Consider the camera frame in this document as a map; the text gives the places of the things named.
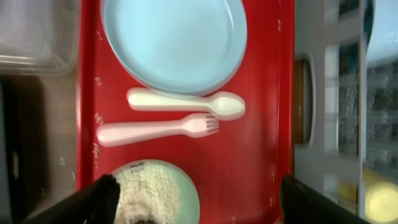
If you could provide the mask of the yellow plastic cup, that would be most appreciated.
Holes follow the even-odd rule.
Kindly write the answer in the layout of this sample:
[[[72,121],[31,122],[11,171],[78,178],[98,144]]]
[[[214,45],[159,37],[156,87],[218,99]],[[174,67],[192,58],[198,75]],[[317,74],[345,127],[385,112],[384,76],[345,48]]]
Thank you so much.
[[[397,184],[371,169],[363,170],[365,217],[369,223],[397,224]]]

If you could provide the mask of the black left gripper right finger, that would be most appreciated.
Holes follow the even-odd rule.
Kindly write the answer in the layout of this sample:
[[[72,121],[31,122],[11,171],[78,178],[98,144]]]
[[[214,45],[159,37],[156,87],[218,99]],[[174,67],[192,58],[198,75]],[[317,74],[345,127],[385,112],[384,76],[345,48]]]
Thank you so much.
[[[368,224],[291,175],[282,178],[279,201],[285,224]]]

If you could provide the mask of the green bowl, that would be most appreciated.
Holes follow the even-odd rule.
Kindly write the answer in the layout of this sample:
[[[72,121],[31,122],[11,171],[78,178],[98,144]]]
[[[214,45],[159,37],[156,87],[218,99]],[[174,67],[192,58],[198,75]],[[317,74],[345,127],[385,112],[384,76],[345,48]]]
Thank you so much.
[[[113,175],[115,177],[115,175],[118,172],[122,171],[123,169],[137,166],[145,162],[153,162],[156,164],[161,164],[163,166],[166,166],[166,168],[168,168],[176,177],[177,184],[180,188],[181,210],[175,223],[197,224],[200,221],[200,200],[198,197],[198,192],[191,178],[189,178],[189,176],[179,167],[169,162],[155,160],[155,159],[147,159],[147,160],[134,161],[125,164],[120,168],[116,169],[115,171],[113,171]],[[139,221],[138,223],[154,223],[154,222]]]

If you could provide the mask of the rice and food leftovers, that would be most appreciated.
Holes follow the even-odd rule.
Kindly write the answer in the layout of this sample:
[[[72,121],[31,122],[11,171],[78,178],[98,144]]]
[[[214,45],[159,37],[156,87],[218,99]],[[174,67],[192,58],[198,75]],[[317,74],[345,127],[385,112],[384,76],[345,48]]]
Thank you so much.
[[[175,223],[181,210],[180,188],[161,164],[145,162],[115,175],[121,191],[115,223]]]

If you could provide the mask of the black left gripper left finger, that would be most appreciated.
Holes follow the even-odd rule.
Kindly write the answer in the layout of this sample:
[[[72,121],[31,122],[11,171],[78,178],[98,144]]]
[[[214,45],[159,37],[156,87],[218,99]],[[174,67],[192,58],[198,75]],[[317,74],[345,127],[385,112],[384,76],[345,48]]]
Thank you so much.
[[[86,188],[25,221],[27,224],[113,224],[120,184],[104,174]]]

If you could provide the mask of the light blue bowl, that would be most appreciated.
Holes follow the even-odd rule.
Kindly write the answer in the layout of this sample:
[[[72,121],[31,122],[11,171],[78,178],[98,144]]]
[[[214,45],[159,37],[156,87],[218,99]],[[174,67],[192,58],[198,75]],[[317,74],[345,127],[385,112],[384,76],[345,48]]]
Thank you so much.
[[[397,0],[374,0],[372,10],[366,60],[369,67],[376,67],[397,59]]]

